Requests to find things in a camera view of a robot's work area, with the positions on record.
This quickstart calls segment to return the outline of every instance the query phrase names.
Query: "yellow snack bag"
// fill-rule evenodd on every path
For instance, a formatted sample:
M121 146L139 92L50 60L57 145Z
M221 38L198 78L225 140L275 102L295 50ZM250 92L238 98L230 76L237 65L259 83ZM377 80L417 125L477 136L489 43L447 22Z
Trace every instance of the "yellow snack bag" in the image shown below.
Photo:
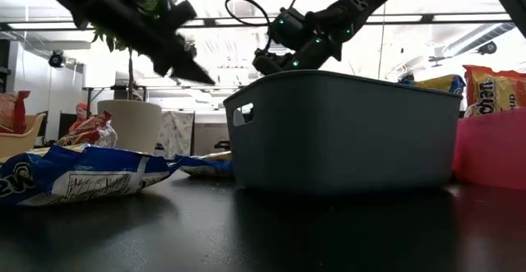
M526 107L526 74L464 66L468 82L465 117Z

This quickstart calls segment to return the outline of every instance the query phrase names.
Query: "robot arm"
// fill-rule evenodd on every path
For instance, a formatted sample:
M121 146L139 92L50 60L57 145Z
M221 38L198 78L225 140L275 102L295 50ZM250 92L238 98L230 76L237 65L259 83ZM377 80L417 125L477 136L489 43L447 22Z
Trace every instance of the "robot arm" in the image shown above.
M318 69L334 57L341 60L342 43L365 25L367 18L388 0L338 0L325 10L302 15L281 8L269 26L269 37L295 51L283 56L256 50L254 67L264 75L298 69ZM500 0L511 19L526 36L526 0Z
M154 71L164 76L214 84L185 49L185 40L174 34L185 22L196 18L196 12L185 1L177 6L171 0L159 0L159 18L145 12L144 0L57 0L73 16L78 28L89 22L103 27L130 47L151 58Z

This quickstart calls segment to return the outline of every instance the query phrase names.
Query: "nutrition label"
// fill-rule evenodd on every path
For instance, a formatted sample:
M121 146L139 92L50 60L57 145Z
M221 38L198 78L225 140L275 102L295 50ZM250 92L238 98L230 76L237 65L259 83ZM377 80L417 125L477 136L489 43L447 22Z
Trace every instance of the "nutrition label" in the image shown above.
M130 174L71 174L66 198L73 199L86 193L90 193L90 198L125 194L130 178Z

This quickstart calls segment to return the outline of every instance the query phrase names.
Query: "black table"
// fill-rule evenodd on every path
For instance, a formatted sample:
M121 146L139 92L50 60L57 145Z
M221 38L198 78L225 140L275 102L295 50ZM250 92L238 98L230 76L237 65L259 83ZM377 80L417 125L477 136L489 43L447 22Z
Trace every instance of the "black table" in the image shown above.
M174 175L134 196L4 209L0 271L526 271L526 191L342 200Z

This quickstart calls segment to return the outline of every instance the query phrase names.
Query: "basket handle hole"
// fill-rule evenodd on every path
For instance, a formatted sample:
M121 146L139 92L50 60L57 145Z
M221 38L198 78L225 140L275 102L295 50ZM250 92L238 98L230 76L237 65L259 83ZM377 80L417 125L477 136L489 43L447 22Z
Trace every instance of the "basket handle hole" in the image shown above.
M233 125L235 127L248 124L254 120L254 104L245 104L233 110Z

